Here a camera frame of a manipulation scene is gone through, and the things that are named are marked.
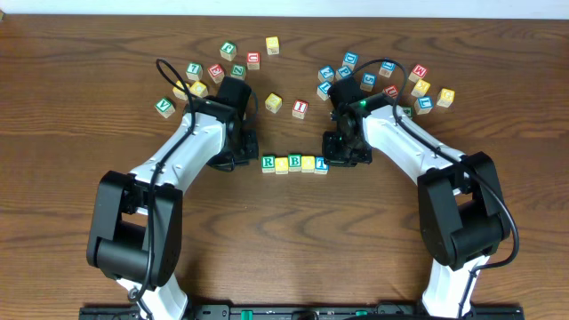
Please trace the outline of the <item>yellow W block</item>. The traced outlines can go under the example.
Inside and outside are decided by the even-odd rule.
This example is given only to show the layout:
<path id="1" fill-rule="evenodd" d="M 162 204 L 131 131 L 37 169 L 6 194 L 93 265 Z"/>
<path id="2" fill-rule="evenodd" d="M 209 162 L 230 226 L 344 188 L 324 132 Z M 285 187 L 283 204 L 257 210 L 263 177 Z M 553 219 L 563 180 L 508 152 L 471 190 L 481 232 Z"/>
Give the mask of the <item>yellow W block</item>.
<path id="1" fill-rule="evenodd" d="M 274 94 L 273 92 L 265 99 L 265 107 L 270 112 L 276 114 L 278 110 L 282 107 L 283 100 L 280 96 Z"/>

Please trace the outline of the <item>green V block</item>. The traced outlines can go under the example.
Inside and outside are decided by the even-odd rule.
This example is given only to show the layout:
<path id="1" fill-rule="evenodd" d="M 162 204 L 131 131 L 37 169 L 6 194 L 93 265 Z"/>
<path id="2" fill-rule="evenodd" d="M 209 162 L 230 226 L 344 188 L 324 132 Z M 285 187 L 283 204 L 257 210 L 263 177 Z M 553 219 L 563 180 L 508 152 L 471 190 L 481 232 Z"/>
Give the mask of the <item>green V block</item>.
<path id="1" fill-rule="evenodd" d="M 166 97 L 163 97 L 155 104 L 155 109 L 164 118 L 168 118 L 175 113 L 173 102 Z"/>

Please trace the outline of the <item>green J block left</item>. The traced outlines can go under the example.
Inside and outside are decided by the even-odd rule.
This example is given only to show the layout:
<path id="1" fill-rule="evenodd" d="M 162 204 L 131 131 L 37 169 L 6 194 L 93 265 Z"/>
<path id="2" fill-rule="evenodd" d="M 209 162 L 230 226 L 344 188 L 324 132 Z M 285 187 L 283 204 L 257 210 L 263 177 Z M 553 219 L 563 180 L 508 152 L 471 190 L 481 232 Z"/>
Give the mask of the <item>green J block left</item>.
<path id="1" fill-rule="evenodd" d="M 220 47 L 220 56 L 228 61 L 232 61 L 237 54 L 237 47 L 234 43 L 224 42 Z"/>

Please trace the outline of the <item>yellow O block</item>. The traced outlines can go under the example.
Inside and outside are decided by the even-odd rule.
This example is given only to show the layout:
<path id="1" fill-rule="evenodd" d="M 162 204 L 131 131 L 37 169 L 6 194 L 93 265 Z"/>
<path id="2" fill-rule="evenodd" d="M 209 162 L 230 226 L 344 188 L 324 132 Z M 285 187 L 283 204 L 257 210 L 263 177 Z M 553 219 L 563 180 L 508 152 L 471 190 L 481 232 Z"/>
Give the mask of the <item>yellow O block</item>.
<path id="1" fill-rule="evenodd" d="M 276 174 L 287 174 L 289 172 L 289 163 L 287 157 L 275 158 L 275 171 Z"/>
<path id="2" fill-rule="evenodd" d="M 314 156 L 301 157 L 301 171 L 308 173 L 314 172 L 316 168 L 316 158 Z"/>

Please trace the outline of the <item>red M block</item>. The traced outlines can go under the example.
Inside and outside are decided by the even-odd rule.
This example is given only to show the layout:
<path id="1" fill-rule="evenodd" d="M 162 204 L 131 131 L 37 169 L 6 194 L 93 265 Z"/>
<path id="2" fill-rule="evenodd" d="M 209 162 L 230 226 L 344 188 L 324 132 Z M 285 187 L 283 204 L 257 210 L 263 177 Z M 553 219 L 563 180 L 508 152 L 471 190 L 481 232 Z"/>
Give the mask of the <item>red M block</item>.
<path id="1" fill-rule="evenodd" d="M 409 73 L 408 80 L 417 83 L 420 79 L 423 79 L 428 73 L 428 69 L 421 64 L 416 64 L 412 71 Z"/>

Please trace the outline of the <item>blue D block pale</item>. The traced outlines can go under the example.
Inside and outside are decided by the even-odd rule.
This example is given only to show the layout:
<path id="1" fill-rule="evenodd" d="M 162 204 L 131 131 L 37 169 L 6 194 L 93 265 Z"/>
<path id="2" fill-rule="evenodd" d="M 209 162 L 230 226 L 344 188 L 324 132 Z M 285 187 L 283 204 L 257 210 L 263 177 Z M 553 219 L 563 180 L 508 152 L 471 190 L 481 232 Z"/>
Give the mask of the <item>blue D block pale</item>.
<path id="1" fill-rule="evenodd" d="M 396 65 L 393 62 L 383 61 L 381 63 L 379 75 L 386 77 L 386 78 L 390 78 L 393 71 L 395 70 L 395 67 L 396 67 Z"/>

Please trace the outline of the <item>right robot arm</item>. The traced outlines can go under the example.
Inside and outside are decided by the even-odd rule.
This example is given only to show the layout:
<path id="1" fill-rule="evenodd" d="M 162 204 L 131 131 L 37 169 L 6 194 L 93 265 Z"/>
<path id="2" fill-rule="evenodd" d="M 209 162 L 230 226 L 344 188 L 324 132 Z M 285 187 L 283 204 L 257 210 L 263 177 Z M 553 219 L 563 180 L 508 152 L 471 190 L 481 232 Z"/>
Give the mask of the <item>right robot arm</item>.
<path id="1" fill-rule="evenodd" d="M 430 316 L 467 315 L 479 272 L 512 231 L 492 159 L 441 143 L 384 94 L 332 104 L 337 128 L 323 137 L 325 161 L 368 164 L 378 149 L 416 184 L 421 238 L 433 258 L 422 306 Z"/>

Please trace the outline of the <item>blue 2 block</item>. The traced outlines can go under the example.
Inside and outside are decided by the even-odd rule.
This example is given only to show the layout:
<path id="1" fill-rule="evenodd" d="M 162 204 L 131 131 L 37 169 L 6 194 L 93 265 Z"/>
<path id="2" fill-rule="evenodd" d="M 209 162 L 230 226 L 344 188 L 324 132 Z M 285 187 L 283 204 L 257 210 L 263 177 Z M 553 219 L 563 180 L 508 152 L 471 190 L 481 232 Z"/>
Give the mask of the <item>blue 2 block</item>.
<path id="1" fill-rule="evenodd" d="M 327 65 L 318 70 L 317 78 L 318 80 L 323 82 L 332 82 L 335 77 L 334 69 Z"/>

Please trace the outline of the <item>yellow top block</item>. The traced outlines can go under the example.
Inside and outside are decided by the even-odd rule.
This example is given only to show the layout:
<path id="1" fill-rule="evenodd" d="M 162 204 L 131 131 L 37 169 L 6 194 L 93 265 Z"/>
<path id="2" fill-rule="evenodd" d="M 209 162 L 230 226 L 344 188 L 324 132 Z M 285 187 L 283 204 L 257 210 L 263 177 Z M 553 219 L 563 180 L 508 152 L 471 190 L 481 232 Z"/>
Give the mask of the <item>yellow top block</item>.
<path id="1" fill-rule="evenodd" d="M 278 55 L 280 53 L 280 44 L 277 36 L 266 38 L 266 48 L 268 55 Z"/>

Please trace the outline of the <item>green R block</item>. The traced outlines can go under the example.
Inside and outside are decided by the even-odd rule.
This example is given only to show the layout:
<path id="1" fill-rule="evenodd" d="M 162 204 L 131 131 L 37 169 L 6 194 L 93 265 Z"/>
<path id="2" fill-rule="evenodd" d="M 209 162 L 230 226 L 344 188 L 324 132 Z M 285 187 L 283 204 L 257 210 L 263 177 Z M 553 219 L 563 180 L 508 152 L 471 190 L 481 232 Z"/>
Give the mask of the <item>green R block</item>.
<path id="1" fill-rule="evenodd" d="M 276 171 L 276 157 L 263 156 L 261 158 L 261 170 L 263 173 L 274 173 Z"/>

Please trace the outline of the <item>green B block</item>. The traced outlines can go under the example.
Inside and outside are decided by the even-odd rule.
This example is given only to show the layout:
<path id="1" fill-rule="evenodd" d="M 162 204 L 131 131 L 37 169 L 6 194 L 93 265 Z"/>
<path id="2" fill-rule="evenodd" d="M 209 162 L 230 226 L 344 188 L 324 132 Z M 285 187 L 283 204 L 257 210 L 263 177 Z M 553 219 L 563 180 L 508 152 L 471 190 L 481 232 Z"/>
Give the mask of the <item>green B block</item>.
<path id="1" fill-rule="evenodd" d="M 288 156 L 288 170 L 290 172 L 300 172 L 301 171 L 301 158 L 302 155 L 289 155 Z"/>

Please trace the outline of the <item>blue 5 block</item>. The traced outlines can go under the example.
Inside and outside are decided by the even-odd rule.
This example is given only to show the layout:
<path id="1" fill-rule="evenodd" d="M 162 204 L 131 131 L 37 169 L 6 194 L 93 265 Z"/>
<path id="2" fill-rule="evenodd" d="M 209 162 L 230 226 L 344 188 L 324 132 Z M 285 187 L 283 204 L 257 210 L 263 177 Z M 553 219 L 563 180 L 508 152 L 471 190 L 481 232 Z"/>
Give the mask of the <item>blue 5 block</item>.
<path id="1" fill-rule="evenodd" d="M 360 89 L 365 92 L 371 92 L 377 82 L 377 76 L 373 73 L 364 73 L 362 76 Z"/>

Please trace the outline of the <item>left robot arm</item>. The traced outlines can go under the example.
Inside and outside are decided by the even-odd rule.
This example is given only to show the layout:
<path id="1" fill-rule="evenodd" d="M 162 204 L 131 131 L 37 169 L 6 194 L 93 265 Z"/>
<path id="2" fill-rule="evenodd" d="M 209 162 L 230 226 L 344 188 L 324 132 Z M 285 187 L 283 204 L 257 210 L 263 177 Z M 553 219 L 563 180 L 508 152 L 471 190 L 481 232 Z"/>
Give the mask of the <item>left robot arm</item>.
<path id="1" fill-rule="evenodd" d="M 248 100 L 193 99 L 177 131 L 149 160 L 101 178 L 86 259 L 126 289 L 139 319 L 184 316 L 188 295 L 174 275 L 183 197 L 204 166 L 232 172 L 257 158 L 256 133 L 245 127 Z"/>

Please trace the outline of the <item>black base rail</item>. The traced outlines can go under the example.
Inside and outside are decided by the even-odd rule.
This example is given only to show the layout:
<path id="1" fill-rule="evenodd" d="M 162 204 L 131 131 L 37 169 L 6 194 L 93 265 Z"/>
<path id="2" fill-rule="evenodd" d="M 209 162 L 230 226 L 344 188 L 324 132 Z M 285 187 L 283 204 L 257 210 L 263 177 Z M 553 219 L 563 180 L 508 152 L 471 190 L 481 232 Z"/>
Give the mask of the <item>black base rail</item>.
<path id="1" fill-rule="evenodd" d="M 421 304 L 383 302 L 376 307 L 231 307 L 228 305 L 196 305 L 187 308 L 184 320 L 291 320 L 291 319 L 446 319 L 429 316 Z M 83 307 L 80 320 L 142 319 L 137 306 Z M 524 320 L 521 307 L 471 307 L 462 319 Z"/>

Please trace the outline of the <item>blue l block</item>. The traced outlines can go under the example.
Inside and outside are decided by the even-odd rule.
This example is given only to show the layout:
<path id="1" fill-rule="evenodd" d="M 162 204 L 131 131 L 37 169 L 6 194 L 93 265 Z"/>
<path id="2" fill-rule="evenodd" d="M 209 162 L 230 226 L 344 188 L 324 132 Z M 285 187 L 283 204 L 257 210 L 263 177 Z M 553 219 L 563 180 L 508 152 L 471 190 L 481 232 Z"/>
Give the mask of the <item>blue l block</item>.
<path id="1" fill-rule="evenodd" d="M 322 156 L 315 157 L 315 174 L 327 174 L 329 172 L 329 165 L 326 163 Z"/>
<path id="2" fill-rule="evenodd" d="M 414 103 L 414 110 L 416 115 L 423 115 L 429 113 L 434 107 L 434 103 L 429 96 L 418 98 Z"/>

